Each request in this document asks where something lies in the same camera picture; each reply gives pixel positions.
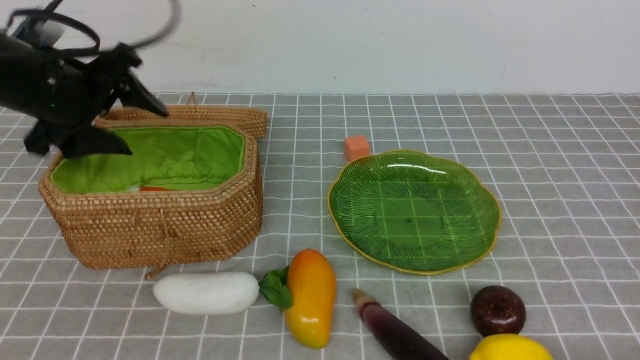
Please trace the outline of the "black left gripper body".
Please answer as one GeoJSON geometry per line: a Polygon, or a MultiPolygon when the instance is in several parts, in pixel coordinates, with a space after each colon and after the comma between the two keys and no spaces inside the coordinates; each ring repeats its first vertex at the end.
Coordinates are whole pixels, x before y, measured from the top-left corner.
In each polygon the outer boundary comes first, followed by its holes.
{"type": "Polygon", "coordinates": [[[62,141],[114,105],[119,85],[141,60],[124,44],[89,63],[54,48],[1,37],[1,105],[35,119],[23,139],[28,153],[60,151],[62,141]]]}

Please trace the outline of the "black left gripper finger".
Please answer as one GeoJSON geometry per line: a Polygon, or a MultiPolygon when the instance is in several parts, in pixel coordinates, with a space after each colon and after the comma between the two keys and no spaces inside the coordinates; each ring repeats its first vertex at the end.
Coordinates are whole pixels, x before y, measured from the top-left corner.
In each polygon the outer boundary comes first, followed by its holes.
{"type": "Polygon", "coordinates": [[[144,110],[160,117],[169,116],[169,111],[164,103],[151,94],[138,77],[131,72],[126,73],[120,82],[119,102],[123,107],[144,110]]]}
{"type": "Polygon", "coordinates": [[[83,158],[100,154],[133,154],[124,139],[93,125],[71,132],[60,143],[60,152],[66,158],[83,158]]]}

